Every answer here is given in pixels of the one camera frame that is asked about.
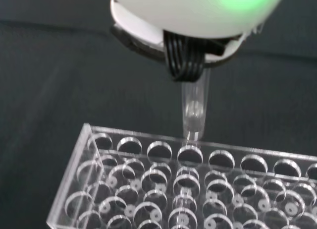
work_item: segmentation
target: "test tube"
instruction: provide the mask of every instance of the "test tube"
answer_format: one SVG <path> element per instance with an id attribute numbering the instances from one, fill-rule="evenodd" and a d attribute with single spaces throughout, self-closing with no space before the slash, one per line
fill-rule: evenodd
<path id="1" fill-rule="evenodd" d="M 200 140 L 204 134 L 210 70 L 204 70 L 195 83 L 182 83 L 183 134 L 187 140 Z"/>

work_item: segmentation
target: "clear acrylic rack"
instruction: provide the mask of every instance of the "clear acrylic rack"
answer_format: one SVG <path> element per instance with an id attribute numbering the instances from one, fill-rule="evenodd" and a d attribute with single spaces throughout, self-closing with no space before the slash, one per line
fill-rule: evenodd
<path id="1" fill-rule="evenodd" d="M 316 229 L 317 157 L 82 128 L 52 229 Z"/>

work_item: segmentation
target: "circular hole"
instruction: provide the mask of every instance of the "circular hole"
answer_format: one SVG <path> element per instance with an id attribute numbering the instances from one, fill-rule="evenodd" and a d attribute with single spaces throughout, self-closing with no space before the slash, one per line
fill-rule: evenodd
<path id="1" fill-rule="evenodd" d="M 151 162 L 169 162 L 172 158 L 172 148 L 166 142 L 156 141 L 149 145 L 147 155 Z"/>
<path id="2" fill-rule="evenodd" d="M 272 208 L 264 214 L 264 223 L 271 229 L 288 226 L 289 220 L 285 213 L 277 208 Z"/>
<path id="3" fill-rule="evenodd" d="M 197 210 L 197 204 L 192 196 L 177 195 L 173 200 L 173 209 L 176 208 L 188 208 L 195 213 Z"/>
<path id="4" fill-rule="evenodd" d="M 130 185 L 125 185 L 117 189 L 115 196 L 122 198 L 126 204 L 136 204 L 138 201 L 138 191 Z"/>
<path id="5" fill-rule="evenodd" d="M 172 170 L 170 169 L 170 167 L 166 163 L 154 164 L 151 166 L 150 170 L 159 170 L 159 171 L 163 172 L 163 174 L 166 176 L 168 181 L 172 177 Z"/>
<path id="6" fill-rule="evenodd" d="M 232 217 L 234 222 L 243 224 L 249 220 L 257 220 L 258 214 L 250 205 L 239 204 L 233 209 Z"/>
<path id="7" fill-rule="evenodd" d="M 227 216 L 226 206 L 218 199 L 208 199 L 203 204 L 204 218 L 209 217 L 212 214 L 223 214 Z"/>
<path id="8" fill-rule="evenodd" d="M 134 210 L 133 222 L 135 227 L 139 227 L 142 222 L 152 220 L 160 223 L 162 221 L 162 212 L 158 205 L 152 202 L 140 203 Z"/>
<path id="9" fill-rule="evenodd" d="M 65 202 L 65 213 L 70 218 L 77 218 L 89 209 L 93 203 L 92 197 L 87 192 L 76 192 L 71 194 Z"/>
<path id="10" fill-rule="evenodd" d="M 222 179 L 211 181 L 207 186 L 207 193 L 208 192 L 215 194 L 217 199 L 219 199 L 225 205 L 230 204 L 234 197 L 232 186 L 227 181 Z"/>
<path id="11" fill-rule="evenodd" d="M 259 220 L 249 220 L 243 224 L 243 229 L 270 229 Z"/>
<path id="12" fill-rule="evenodd" d="M 162 227 L 156 221 L 145 220 L 139 225 L 138 229 L 162 229 Z"/>
<path id="13" fill-rule="evenodd" d="M 117 151 L 139 155 L 142 153 L 142 144 L 135 137 L 125 137 L 119 141 L 117 145 Z"/>
<path id="14" fill-rule="evenodd" d="M 200 185 L 198 180 L 190 174 L 178 176 L 173 184 L 174 195 L 189 195 L 196 198 L 200 194 Z"/>
<path id="15" fill-rule="evenodd" d="M 125 215 L 116 215 L 108 221 L 106 228 L 108 228 L 108 229 L 118 229 L 118 228 L 132 229 L 132 223 Z"/>
<path id="16" fill-rule="evenodd" d="M 273 173 L 278 174 L 277 176 L 290 185 L 296 183 L 301 177 L 301 169 L 292 160 L 282 159 L 275 163 L 273 167 Z"/>
<path id="17" fill-rule="evenodd" d="M 278 179 L 269 179 L 265 181 L 263 189 L 267 192 L 271 201 L 274 201 L 280 192 L 286 191 L 283 182 Z"/>
<path id="18" fill-rule="evenodd" d="M 308 184 L 300 183 L 296 185 L 292 190 L 298 193 L 303 198 L 306 206 L 311 205 L 317 200 L 315 190 Z"/>
<path id="19" fill-rule="evenodd" d="M 94 141 L 96 143 L 97 148 L 100 150 L 112 149 L 112 139 L 106 133 L 102 132 L 102 133 L 97 133 L 97 134 L 92 135 L 87 142 L 87 148 L 89 150 L 95 149 Z"/>
<path id="20" fill-rule="evenodd" d="M 130 166 L 118 165 L 110 171 L 106 179 L 107 185 L 111 188 L 120 188 L 135 179 L 135 173 Z"/>
<path id="21" fill-rule="evenodd" d="M 233 188 L 234 190 L 238 193 L 241 194 L 242 190 L 248 186 L 248 185 L 256 185 L 256 182 L 254 181 L 254 179 L 252 179 L 250 176 L 248 176 L 247 174 L 242 174 L 239 175 L 237 177 L 235 177 L 235 179 L 233 180 Z"/>
<path id="22" fill-rule="evenodd" d="M 176 173 L 176 177 L 180 176 L 181 174 L 190 174 L 193 177 L 195 177 L 197 180 L 199 180 L 199 174 L 197 172 L 197 170 L 195 170 L 194 168 L 190 168 L 190 167 L 182 167 L 180 168 L 177 173 Z"/>
<path id="23" fill-rule="evenodd" d="M 143 201 L 155 203 L 161 211 L 167 206 L 167 197 L 161 190 L 150 190 L 144 195 Z"/>
<path id="24" fill-rule="evenodd" d="M 77 221 L 77 228 L 98 229 L 101 227 L 101 218 L 96 211 L 84 212 Z"/>
<path id="25" fill-rule="evenodd" d="M 209 156 L 209 165 L 220 172 L 231 172 L 235 163 L 232 154 L 224 150 L 216 150 Z"/>
<path id="26" fill-rule="evenodd" d="M 296 192 L 286 190 L 280 192 L 275 200 L 278 209 L 282 210 L 289 220 L 299 218 L 305 211 L 305 202 Z"/>
<path id="27" fill-rule="evenodd" d="M 240 165 L 241 169 L 254 178 L 262 178 L 267 173 L 267 163 L 257 155 L 245 156 Z"/>
<path id="28" fill-rule="evenodd" d="M 304 213 L 299 219 L 295 221 L 295 225 L 302 229 L 316 229 L 317 218 L 310 213 Z"/>
<path id="29" fill-rule="evenodd" d="M 122 198 L 117 196 L 109 197 L 99 205 L 99 214 L 105 224 L 111 223 L 111 219 L 116 215 L 124 213 L 127 204 Z"/>
<path id="30" fill-rule="evenodd" d="M 133 172 L 135 173 L 135 177 L 139 178 L 143 173 L 144 173 L 144 164 L 137 159 L 129 159 L 125 162 L 124 166 L 129 166 L 131 167 L 131 169 L 133 170 Z"/>
<path id="31" fill-rule="evenodd" d="M 98 180 L 102 167 L 96 161 L 85 161 L 77 169 L 76 176 L 82 184 L 92 184 Z"/>
<path id="32" fill-rule="evenodd" d="M 242 192 L 244 202 L 250 204 L 256 211 L 267 212 L 271 208 L 267 192 L 260 186 L 248 185 Z"/>
<path id="33" fill-rule="evenodd" d="M 311 166 L 308 167 L 306 171 L 306 177 L 317 180 L 317 163 L 312 164 Z"/>
<path id="34" fill-rule="evenodd" d="M 177 160 L 184 166 L 196 167 L 203 162 L 203 154 L 196 146 L 183 146 L 177 154 Z"/>
<path id="35" fill-rule="evenodd" d="M 204 221 L 205 229 L 234 229 L 231 220 L 223 214 L 212 214 Z"/>
<path id="36" fill-rule="evenodd" d="M 110 155 L 101 156 L 101 162 L 104 166 L 106 174 L 109 174 L 112 168 L 118 165 L 116 158 Z"/>
<path id="37" fill-rule="evenodd" d="M 167 189 L 167 178 L 162 171 L 148 170 L 141 177 L 141 187 L 145 192 L 152 189 L 162 190 Z"/>
<path id="38" fill-rule="evenodd" d="M 222 179 L 227 181 L 227 177 L 224 175 L 224 173 L 221 173 L 218 171 L 209 171 L 205 175 L 205 179 L 204 179 L 205 186 L 207 187 L 211 181 L 214 181 L 216 179 Z"/>
<path id="39" fill-rule="evenodd" d="M 176 225 L 182 225 L 190 229 L 197 228 L 197 218 L 195 214 L 188 208 L 176 208 L 168 217 L 168 228 Z"/>
<path id="40" fill-rule="evenodd" d="M 105 182 L 98 182 L 89 185 L 87 192 L 95 198 L 95 204 L 98 205 L 111 195 L 111 189 Z"/>

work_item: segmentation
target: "black cable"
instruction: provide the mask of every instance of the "black cable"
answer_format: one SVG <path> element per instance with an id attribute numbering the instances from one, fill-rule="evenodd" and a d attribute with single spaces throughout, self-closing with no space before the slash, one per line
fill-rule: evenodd
<path id="1" fill-rule="evenodd" d="M 164 31 L 167 69 L 174 81 L 196 82 L 205 67 L 207 40 Z"/>

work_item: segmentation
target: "dark background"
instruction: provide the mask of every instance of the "dark background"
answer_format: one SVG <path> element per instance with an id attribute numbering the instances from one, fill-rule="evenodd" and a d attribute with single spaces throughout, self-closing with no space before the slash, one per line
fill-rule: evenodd
<path id="1" fill-rule="evenodd" d="M 109 0 L 0 0 L 1 228 L 45 220 L 83 123 L 182 136 L 181 89 L 110 34 Z M 213 70 L 204 140 L 317 155 L 316 0 Z"/>

